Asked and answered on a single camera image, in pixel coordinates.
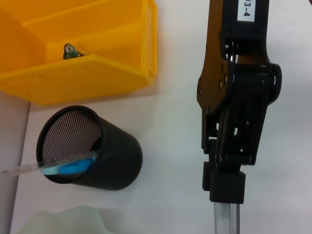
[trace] pale green cloth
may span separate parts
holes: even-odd
[[[57,214],[41,211],[35,214],[18,234],[111,234],[98,210],[75,207]]]

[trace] label sticker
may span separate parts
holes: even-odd
[[[254,22],[256,0],[238,0],[237,21]]]

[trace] small green object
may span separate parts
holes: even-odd
[[[64,54],[63,59],[72,59],[83,56],[80,52],[78,52],[73,45],[66,43],[64,45]]]

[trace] white table surface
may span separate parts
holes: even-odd
[[[138,178],[107,192],[55,184],[39,172],[19,178],[11,233],[41,210],[99,208],[114,234],[214,233],[213,204],[202,186],[201,109],[196,86],[204,62],[208,0],[158,1],[159,75],[130,95],[78,102],[135,136],[143,150]],[[282,92],[268,108],[257,163],[247,174],[241,233],[311,233],[312,6],[272,0],[267,48],[283,71]],[[36,143],[59,109],[31,106],[22,164],[36,162]]]

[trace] metal rod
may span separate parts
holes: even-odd
[[[239,204],[214,203],[215,234],[239,234]]]

